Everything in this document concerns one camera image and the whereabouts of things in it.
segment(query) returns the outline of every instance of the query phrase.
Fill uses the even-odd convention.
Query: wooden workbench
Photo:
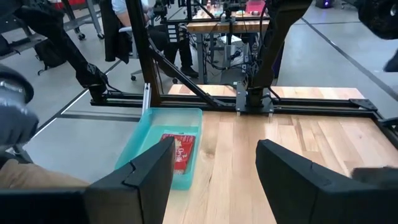
[[[213,15],[217,11],[216,8],[212,7],[208,9]],[[250,14],[245,14],[242,16],[237,16],[235,12],[232,13],[232,16],[238,17],[253,17]],[[210,16],[203,10],[199,10],[198,13],[192,19],[209,19]],[[266,30],[269,21],[262,21],[262,30]],[[220,22],[191,22],[188,24],[187,29],[191,33],[228,33],[229,32],[229,24],[228,23],[220,23]],[[239,21],[235,22],[233,26],[234,33],[245,33],[245,32],[259,32],[260,29],[260,21]]]
[[[201,88],[212,95],[235,94],[226,86]],[[355,88],[275,86],[273,90],[289,98],[363,98]],[[183,85],[174,85],[169,93],[192,94]],[[398,166],[398,151],[367,118],[203,112],[192,187],[170,192],[164,223],[275,223],[255,165],[260,139],[348,176],[355,167]]]

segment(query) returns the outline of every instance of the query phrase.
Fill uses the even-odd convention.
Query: teal plastic tray
[[[172,189],[188,190],[192,185],[201,135],[202,111],[183,108],[149,108],[138,122],[115,169],[139,156],[158,143],[164,133],[195,135],[195,144],[184,174],[174,174]]]

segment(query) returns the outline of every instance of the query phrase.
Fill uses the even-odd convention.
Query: black jacket
[[[119,33],[122,24],[112,9],[111,0],[100,0],[99,8],[105,36],[105,60],[113,62],[117,57],[124,63],[129,63],[130,38],[125,32]]]

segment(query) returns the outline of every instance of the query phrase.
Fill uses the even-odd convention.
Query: red object
[[[260,12],[262,11],[262,8],[265,6],[264,1],[259,1],[259,0],[249,0],[246,2],[246,13],[251,14],[251,12]]]
[[[163,134],[162,139],[173,136],[175,138],[174,173],[184,174],[195,143],[195,136],[182,134]]]

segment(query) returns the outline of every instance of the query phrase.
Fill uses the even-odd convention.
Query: chair wheel
[[[86,39],[86,35],[85,35],[85,34],[78,34],[78,35],[77,35],[77,38],[78,38],[79,40],[84,40],[84,39]]]

